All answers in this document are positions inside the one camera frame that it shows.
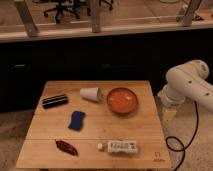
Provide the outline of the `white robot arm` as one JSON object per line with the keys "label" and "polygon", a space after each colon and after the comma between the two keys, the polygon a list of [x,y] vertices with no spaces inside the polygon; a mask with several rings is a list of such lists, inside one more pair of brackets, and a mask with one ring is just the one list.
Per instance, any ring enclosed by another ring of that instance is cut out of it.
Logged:
{"label": "white robot arm", "polygon": [[164,122],[172,120],[186,98],[213,112],[213,85],[206,81],[209,67],[202,60],[191,60],[166,72],[167,83],[157,96],[163,104]]}

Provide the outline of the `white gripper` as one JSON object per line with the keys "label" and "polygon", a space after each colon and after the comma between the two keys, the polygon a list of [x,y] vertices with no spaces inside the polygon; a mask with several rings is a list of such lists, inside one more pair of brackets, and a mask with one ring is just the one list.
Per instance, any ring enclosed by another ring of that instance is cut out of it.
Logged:
{"label": "white gripper", "polygon": [[163,108],[163,121],[171,121],[177,113],[177,110],[175,108],[178,108],[185,102],[185,97],[169,85],[165,85],[158,92],[157,96],[160,98],[162,104],[165,106]]}

